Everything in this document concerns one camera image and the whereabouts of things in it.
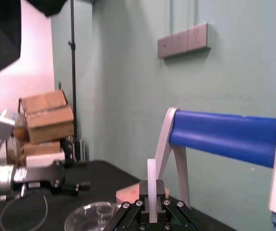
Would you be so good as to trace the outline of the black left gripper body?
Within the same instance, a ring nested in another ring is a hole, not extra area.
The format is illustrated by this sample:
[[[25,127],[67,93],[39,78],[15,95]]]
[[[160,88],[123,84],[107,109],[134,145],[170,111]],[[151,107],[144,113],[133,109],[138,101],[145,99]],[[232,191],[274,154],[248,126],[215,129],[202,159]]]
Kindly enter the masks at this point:
[[[12,190],[19,191],[25,185],[27,190],[45,188],[57,191],[65,182],[65,168],[61,161],[54,161],[49,166],[21,167],[15,170]]]

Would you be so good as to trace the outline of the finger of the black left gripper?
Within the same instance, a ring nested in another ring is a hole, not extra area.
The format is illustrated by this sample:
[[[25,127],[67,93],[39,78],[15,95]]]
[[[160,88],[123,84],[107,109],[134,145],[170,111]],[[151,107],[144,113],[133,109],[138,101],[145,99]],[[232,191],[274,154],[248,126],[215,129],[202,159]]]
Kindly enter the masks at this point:
[[[105,231],[145,231],[148,224],[142,219],[148,197],[147,180],[116,191],[118,211],[105,226]]]
[[[63,185],[63,191],[80,191],[88,190],[91,184],[89,181],[79,182],[79,183],[65,183]]]

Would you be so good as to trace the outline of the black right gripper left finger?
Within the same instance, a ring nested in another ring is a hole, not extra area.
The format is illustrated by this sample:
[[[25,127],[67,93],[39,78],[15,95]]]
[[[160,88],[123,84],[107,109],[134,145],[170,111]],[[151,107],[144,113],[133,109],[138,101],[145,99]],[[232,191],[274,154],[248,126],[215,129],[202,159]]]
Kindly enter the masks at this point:
[[[52,190],[52,195],[70,195],[70,196],[78,196],[79,189],[78,188],[58,188]]]

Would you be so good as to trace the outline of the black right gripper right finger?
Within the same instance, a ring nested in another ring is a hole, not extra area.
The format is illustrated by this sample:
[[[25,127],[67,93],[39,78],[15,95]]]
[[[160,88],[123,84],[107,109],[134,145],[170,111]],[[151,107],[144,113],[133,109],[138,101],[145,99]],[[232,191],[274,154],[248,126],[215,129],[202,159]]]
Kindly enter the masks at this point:
[[[158,221],[161,229],[199,229],[199,220],[182,200],[166,197],[164,182],[157,180]]]

